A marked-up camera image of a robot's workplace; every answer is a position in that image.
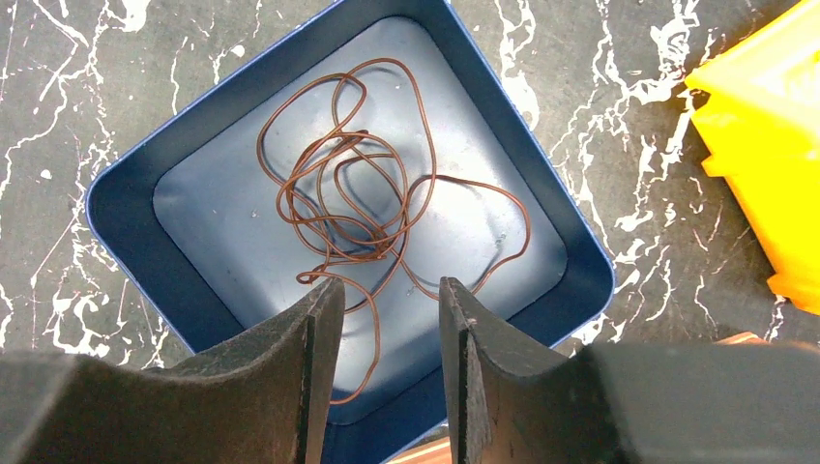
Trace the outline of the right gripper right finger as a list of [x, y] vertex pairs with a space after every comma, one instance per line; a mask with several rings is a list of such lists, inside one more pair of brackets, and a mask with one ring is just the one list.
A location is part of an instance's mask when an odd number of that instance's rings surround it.
[[456, 463], [815, 463], [819, 351], [598, 343], [567, 358], [440, 283]]

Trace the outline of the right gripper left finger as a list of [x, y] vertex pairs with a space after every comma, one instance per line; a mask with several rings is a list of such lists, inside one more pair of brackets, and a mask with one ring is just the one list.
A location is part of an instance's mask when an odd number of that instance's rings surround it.
[[5, 463], [317, 463], [343, 322], [336, 278], [170, 368], [1, 358]]

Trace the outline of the pink desk organizer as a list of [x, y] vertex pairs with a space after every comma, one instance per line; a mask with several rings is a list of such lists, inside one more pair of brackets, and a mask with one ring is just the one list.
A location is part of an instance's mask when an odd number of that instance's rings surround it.
[[403, 451], [388, 464], [452, 464], [451, 443], [442, 438]]

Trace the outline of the dark blue plastic bin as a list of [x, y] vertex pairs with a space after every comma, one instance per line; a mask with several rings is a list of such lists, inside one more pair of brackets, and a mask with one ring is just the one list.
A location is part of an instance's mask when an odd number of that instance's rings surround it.
[[[339, 1], [266, 50], [107, 168], [88, 192], [92, 229], [146, 298], [195, 352], [277, 315], [307, 292], [299, 272], [320, 258], [277, 213], [278, 187], [255, 145], [286, 174], [333, 124], [332, 84], [361, 73], [367, 98], [351, 121], [390, 143], [396, 176], [435, 167], [414, 196], [406, 266], [343, 269], [384, 285], [379, 320], [345, 319], [334, 393], [363, 393], [331, 409], [322, 459], [382, 463], [446, 418], [438, 304], [443, 276], [480, 286], [479, 301], [552, 346], [609, 304], [615, 277], [493, 69], [446, 1]], [[496, 185], [467, 188], [454, 176]]]

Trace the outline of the yellow plastic bin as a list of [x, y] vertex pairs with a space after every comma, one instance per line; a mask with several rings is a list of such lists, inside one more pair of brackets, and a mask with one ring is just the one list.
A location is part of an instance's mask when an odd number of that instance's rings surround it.
[[819, 311], [819, 4], [801, 1], [685, 83], [708, 93], [691, 121], [774, 273], [773, 293]]

